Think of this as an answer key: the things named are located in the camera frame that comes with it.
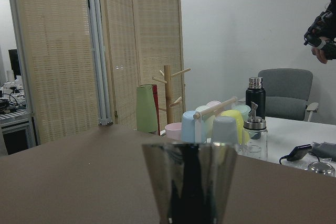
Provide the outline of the person hand with controller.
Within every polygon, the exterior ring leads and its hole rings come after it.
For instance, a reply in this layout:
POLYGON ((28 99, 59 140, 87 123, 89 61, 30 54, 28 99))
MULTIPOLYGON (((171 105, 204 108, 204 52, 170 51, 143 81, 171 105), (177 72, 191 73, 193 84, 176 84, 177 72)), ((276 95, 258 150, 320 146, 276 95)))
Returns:
POLYGON ((319 60, 322 64, 327 64, 328 59, 326 58, 324 51, 316 47, 311 47, 312 54, 319 60))

